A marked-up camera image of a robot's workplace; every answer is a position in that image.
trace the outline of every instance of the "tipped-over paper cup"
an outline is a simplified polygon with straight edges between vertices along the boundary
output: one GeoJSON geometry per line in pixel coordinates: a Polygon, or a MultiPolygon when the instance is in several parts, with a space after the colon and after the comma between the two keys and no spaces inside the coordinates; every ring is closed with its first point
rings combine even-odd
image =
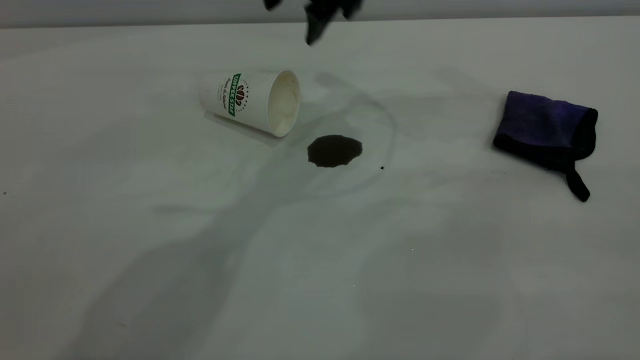
{"type": "Polygon", "coordinates": [[[200,104],[281,138],[298,118],[300,82],[291,71],[213,72],[202,80],[200,104]]]}

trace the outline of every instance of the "white surface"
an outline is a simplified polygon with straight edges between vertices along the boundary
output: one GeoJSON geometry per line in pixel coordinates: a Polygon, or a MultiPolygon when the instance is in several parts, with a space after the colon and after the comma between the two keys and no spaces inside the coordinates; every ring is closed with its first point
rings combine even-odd
{"type": "MultiPolygon", "coordinates": [[[[0,0],[0,26],[228,24],[305,21],[310,0],[0,0]]],[[[364,0],[357,20],[638,15],[638,0],[364,0]]]]}
{"type": "Polygon", "coordinates": [[[0,31],[1,359],[640,357],[640,18],[303,27],[0,31]],[[252,67],[283,140],[200,108],[252,67]],[[509,90],[600,111],[588,203],[491,149],[509,90]]]}

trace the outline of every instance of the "microfiber cloth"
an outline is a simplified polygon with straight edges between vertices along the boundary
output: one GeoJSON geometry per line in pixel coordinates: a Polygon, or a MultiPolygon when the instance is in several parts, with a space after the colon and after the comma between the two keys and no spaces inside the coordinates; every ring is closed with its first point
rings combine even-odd
{"type": "Polygon", "coordinates": [[[566,175],[569,189],[582,202],[591,193],[575,171],[575,162],[596,148],[594,109],[543,96],[510,92],[493,140],[496,148],[566,175]]]}

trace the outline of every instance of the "coffee spill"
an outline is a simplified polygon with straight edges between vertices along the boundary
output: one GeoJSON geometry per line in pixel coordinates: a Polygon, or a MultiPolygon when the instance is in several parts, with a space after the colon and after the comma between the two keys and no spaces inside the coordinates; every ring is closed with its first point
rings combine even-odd
{"type": "Polygon", "coordinates": [[[351,160],[362,155],[362,143],[342,135],[317,138],[309,148],[309,162],[317,167],[339,167],[349,165],[351,160]]]}

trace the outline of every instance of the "purple cloth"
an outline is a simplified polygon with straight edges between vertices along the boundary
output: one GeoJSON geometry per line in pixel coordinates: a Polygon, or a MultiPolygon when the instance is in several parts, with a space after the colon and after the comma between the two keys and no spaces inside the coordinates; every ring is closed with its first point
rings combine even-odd
{"type": "Polygon", "coordinates": [[[589,108],[512,91],[498,135],[533,146],[572,147],[575,129],[589,108]]]}

